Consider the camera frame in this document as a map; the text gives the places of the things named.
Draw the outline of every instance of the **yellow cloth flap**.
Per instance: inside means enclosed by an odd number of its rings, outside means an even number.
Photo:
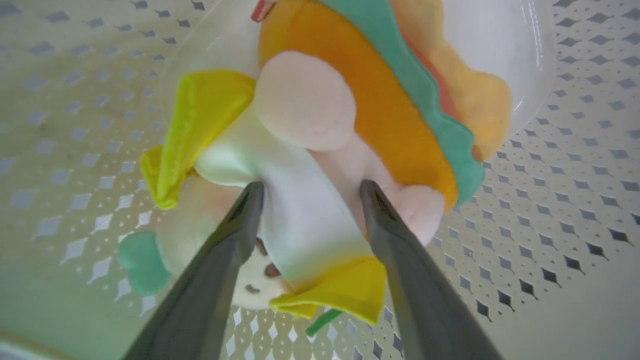
[[[180,186],[198,155],[253,101],[255,80],[236,71],[196,72],[184,76],[164,145],[140,157],[153,201],[174,207]]]
[[[331,307],[375,325],[383,306],[387,272],[375,257],[360,258],[324,274],[315,285],[270,303],[277,311],[311,319],[318,306]]]

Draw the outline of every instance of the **perforated basket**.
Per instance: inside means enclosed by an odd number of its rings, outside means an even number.
[[[444,1],[449,12],[464,4]],[[537,89],[522,97],[531,109],[516,111],[484,185],[428,250],[506,358],[636,359],[640,4],[510,4],[531,20],[535,49],[555,42],[557,56],[515,51],[538,59],[508,79]],[[126,234],[162,216],[136,162],[161,143],[183,73],[257,75],[246,55],[257,43],[254,5],[0,0],[1,358],[22,348],[117,359],[161,301],[134,294],[115,261]],[[545,21],[555,33],[536,34]],[[544,105],[527,122],[537,91]],[[315,338],[305,320],[234,308],[222,356],[398,360],[386,304],[375,328],[343,316]]]

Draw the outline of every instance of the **stuffed toy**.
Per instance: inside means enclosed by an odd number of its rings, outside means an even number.
[[[166,216],[120,244],[129,282],[155,294],[189,264],[252,181],[258,242],[233,304],[312,318],[318,306],[375,324],[386,273],[358,189],[376,181],[423,245],[484,180],[511,95],[442,35],[440,0],[279,0],[258,79],[188,74],[162,147],[140,165]]]

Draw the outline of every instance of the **red tag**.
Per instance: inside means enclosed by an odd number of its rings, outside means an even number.
[[[255,10],[251,15],[251,20],[255,22],[260,22],[264,20],[267,15],[269,15],[269,11],[275,5],[276,0],[259,0],[258,5],[255,6]]]

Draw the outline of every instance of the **yellow fabric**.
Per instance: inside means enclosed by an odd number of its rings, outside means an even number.
[[[423,63],[442,76],[458,111],[458,121],[475,136],[476,159],[495,154],[511,123],[511,90],[497,76],[474,71],[447,43],[443,35],[442,0],[390,0],[400,30]]]
[[[332,269],[298,294],[271,301],[271,307],[311,319],[318,306],[348,312],[375,325],[382,310],[387,273],[374,257],[356,259]]]
[[[251,104],[254,88],[255,80],[230,70],[197,72],[181,79],[164,145],[140,157],[158,208],[176,205],[180,186],[198,155]]]

